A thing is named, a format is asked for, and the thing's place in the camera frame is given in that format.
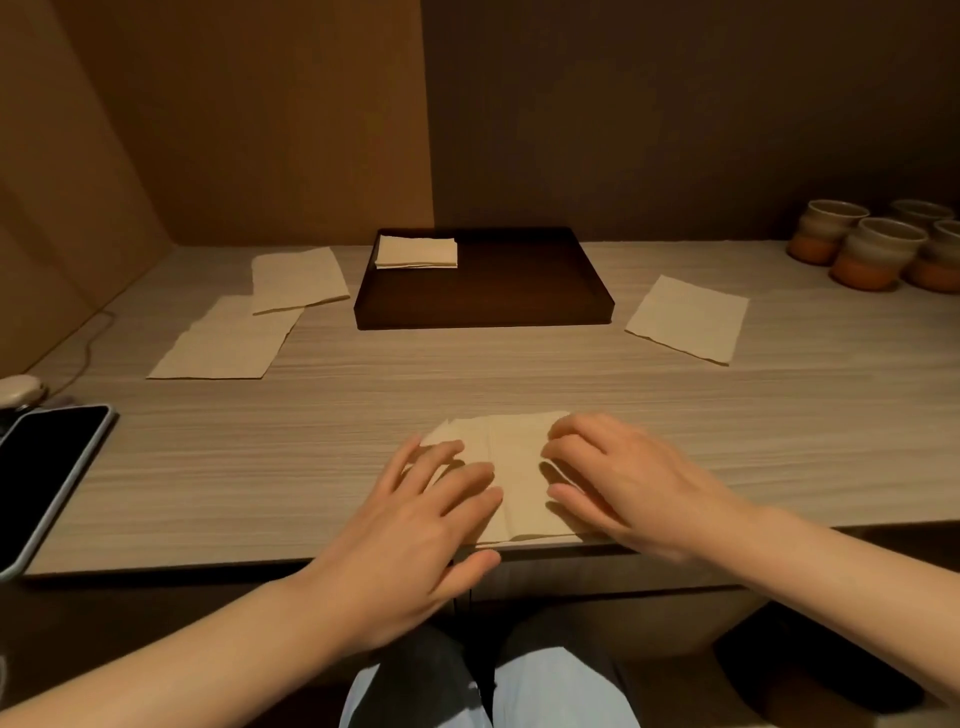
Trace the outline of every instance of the left hand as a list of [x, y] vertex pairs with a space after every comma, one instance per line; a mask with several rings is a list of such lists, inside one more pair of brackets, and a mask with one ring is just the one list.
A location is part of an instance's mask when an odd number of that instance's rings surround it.
[[465, 465], [426, 490], [464, 444], [440, 443], [404, 473], [419, 444], [412, 437], [394, 453], [343, 532], [291, 577], [323, 607], [320, 614], [344, 628], [346, 653], [408, 632], [500, 563], [499, 553], [483, 549], [449, 565], [467, 535], [503, 500], [499, 488], [487, 487], [492, 463]]

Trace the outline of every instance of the brown wall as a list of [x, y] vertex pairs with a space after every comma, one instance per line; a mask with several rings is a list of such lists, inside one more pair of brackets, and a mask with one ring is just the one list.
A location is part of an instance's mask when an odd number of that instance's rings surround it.
[[433, 225], [418, 0], [54, 4], [177, 242]]
[[422, 4], [438, 225], [754, 238], [814, 196], [960, 199], [956, 0]]
[[46, 0], [0, 0], [0, 89], [6, 376], [109, 302], [170, 241]]

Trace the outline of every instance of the stoneware cup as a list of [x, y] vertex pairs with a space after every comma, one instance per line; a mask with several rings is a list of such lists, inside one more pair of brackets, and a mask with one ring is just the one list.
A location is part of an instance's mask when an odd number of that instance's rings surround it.
[[926, 200], [894, 200], [890, 204], [890, 216], [933, 232], [934, 223], [952, 220], [956, 213], [946, 205], [937, 205]]
[[914, 285], [937, 293], [960, 293], [960, 221], [933, 224], [930, 240], [903, 271]]
[[847, 235], [830, 275], [861, 291], [889, 288], [927, 239], [926, 231], [900, 220], [864, 218]]
[[853, 203], [812, 200], [807, 203], [786, 251], [804, 263], [830, 265], [847, 233], [869, 214], [869, 209]]

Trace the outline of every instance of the dark wooden tray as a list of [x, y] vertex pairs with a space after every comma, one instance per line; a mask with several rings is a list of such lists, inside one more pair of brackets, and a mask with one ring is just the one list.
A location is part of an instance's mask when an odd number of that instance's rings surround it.
[[[453, 237], [457, 268], [379, 270], [380, 235]], [[613, 298], [570, 228], [384, 229], [353, 313], [362, 330], [608, 324]]]

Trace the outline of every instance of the light blue pants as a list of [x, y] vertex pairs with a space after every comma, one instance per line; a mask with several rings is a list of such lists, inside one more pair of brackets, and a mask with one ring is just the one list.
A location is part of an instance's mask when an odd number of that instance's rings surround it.
[[[638, 728], [609, 656], [541, 615], [521, 624], [494, 673], [496, 728]], [[340, 728], [492, 728], [462, 648], [422, 626], [350, 687]]]

